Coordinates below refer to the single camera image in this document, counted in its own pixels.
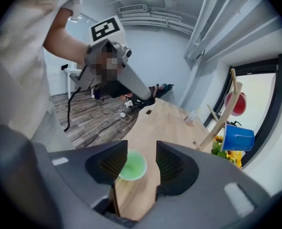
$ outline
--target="air vent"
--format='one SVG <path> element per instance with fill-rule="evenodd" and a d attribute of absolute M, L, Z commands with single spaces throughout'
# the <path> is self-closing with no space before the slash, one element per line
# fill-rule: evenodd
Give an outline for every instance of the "air vent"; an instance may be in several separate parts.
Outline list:
<path fill-rule="evenodd" d="M 126 6 L 119 8 L 118 12 L 119 13 L 147 12 L 147 7 L 144 4 Z"/>

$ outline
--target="blue cup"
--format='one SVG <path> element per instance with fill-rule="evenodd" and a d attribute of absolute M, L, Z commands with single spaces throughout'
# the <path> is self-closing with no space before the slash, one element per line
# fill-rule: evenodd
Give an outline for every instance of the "blue cup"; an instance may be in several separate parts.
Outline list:
<path fill-rule="evenodd" d="M 254 132 L 252 130 L 226 124 L 222 150 L 250 151 L 253 145 Z"/>

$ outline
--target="green cup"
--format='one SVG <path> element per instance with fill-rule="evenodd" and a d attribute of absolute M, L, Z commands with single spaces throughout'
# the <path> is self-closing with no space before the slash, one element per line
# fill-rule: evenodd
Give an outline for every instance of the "green cup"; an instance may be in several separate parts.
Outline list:
<path fill-rule="evenodd" d="M 119 174 L 119 177 L 125 181 L 135 181 L 144 176 L 147 170 L 146 159 L 139 152 L 129 149 L 127 152 L 127 161 Z"/>

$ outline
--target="window frame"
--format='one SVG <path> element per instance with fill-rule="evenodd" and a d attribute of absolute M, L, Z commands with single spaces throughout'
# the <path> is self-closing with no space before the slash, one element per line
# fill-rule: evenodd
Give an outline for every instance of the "window frame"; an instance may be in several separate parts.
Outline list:
<path fill-rule="evenodd" d="M 225 84 L 223 86 L 222 92 L 213 107 L 213 111 L 218 113 L 223 106 L 224 99 L 229 93 L 232 83 L 231 78 L 231 68 L 235 69 L 236 76 L 241 75 L 250 75 L 250 74 L 266 74 L 266 73 L 275 73 L 275 84 L 272 94 L 272 99 L 270 102 L 269 109 L 265 116 L 265 119 L 255 135 L 254 146 L 251 151 L 246 152 L 242 157 L 242 166 L 247 164 L 260 150 L 261 146 L 269 136 L 273 125 L 277 119 L 278 113 L 282 106 L 282 54 L 279 54 L 278 58 L 269 59 L 264 61 L 253 62 L 249 64 L 243 64 L 236 67 L 229 67 L 228 76 L 226 78 Z M 207 127 L 209 123 L 213 120 L 212 114 L 209 115 L 207 120 L 204 123 L 204 126 Z"/>

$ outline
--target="white shirt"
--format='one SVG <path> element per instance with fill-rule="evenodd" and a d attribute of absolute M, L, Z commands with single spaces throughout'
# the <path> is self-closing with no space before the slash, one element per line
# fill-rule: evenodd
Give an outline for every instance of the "white shirt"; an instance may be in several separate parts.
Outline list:
<path fill-rule="evenodd" d="M 13 80 L 13 87 L 9 87 L 8 82 L 0 82 L 1 88 L 8 86 L 7 90 L 0 93 L 0 99 L 4 98 L 0 112 L 11 109 L 8 126 L 29 139 L 47 110 L 51 109 L 43 43 L 59 9 L 72 10 L 74 20 L 80 13 L 81 2 L 16 0 L 0 25 L 0 68 L 9 73 L 10 82 Z M 21 99 L 15 105 L 15 99 L 18 98 L 16 94 Z"/>

